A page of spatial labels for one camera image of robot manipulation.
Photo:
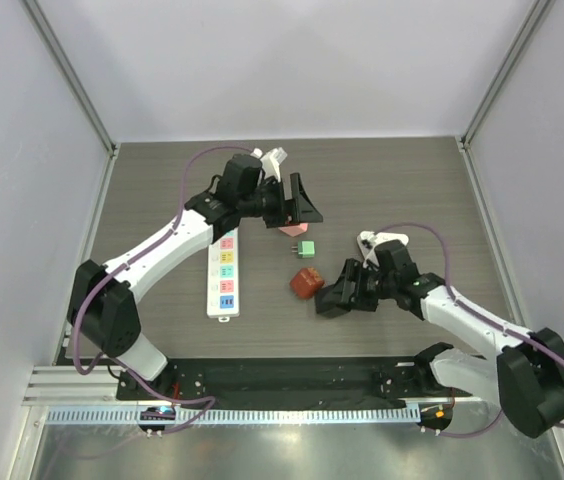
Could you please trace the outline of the pink cube plug adapter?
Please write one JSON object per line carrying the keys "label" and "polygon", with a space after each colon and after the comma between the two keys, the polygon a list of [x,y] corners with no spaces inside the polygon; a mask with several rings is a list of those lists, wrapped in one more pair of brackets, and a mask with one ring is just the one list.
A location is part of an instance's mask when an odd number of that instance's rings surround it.
{"label": "pink cube plug adapter", "polygon": [[303,235],[308,231],[309,225],[307,223],[300,223],[297,225],[288,225],[279,227],[278,230],[289,237],[297,237]]}

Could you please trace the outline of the red-brown cube plug adapter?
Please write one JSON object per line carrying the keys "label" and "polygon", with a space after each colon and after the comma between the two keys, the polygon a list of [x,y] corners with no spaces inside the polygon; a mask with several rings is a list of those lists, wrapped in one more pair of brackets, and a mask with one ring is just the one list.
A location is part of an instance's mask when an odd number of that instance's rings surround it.
{"label": "red-brown cube plug adapter", "polygon": [[300,269],[289,282],[292,292],[303,300],[312,298],[324,285],[325,280],[313,267]]}

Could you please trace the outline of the green cube plug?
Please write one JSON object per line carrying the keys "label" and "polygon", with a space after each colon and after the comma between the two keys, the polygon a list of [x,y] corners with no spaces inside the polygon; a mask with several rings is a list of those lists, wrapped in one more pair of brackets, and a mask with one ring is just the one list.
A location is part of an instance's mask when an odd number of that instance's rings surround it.
{"label": "green cube plug", "polygon": [[292,252],[301,259],[314,258],[316,255],[315,242],[311,240],[299,241],[291,247]]}

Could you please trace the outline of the white triangular socket base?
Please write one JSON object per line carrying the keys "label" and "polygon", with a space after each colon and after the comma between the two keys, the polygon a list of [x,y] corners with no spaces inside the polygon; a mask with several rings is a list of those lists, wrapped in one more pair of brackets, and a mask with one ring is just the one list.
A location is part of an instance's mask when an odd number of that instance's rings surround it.
{"label": "white triangular socket base", "polygon": [[377,268],[376,247],[392,240],[399,240],[405,246],[409,243],[409,237],[406,234],[361,231],[356,237],[356,242],[363,258],[363,266]]}

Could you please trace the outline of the white power strip coloured sockets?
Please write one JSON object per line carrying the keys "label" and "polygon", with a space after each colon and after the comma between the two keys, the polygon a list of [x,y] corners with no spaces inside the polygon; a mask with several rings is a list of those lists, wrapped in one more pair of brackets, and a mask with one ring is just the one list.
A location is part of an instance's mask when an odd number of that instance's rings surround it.
{"label": "white power strip coloured sockets", "polygon": [[220,323],[240,315],[238,239],[235,228],[207,249],[206,314]]}

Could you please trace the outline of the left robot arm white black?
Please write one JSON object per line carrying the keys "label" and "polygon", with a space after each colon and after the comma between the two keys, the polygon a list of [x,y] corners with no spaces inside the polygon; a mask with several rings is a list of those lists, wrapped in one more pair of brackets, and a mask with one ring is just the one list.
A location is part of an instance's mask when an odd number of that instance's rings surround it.
{"label": "left robot arm white black", "polygon": [[78,344],[87,338],[122,366],[150,398],[169,400],[175,369],[143,334],[138,304],[184,260],[220,241],[244,218],[260,218],[268,228],[320,223],[299,174],[284,190],[281,148],[266,153],[236,147],[221,174],[192,198],[181,197],[173,220],[130,251],[104,264],[92,260],[75,272],[67,321]]}

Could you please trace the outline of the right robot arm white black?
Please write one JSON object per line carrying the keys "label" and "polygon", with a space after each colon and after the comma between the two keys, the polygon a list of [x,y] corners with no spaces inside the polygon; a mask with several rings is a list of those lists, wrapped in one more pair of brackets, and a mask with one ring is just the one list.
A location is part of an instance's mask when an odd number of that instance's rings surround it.
{"label": "right robot arm white black", "polygon": [[413,383],[432,396],[454,388],[498,407],[522,434],[537,438],[564,421],[564,341],[553,330],[531,331],[468,301],[448,281],[422,273],[404,234],[362,232],[363,258],[349,258],[333,284],[315,295],[318,315],[376,311],[392,300],[474,349],[438,343],[414,359]]}

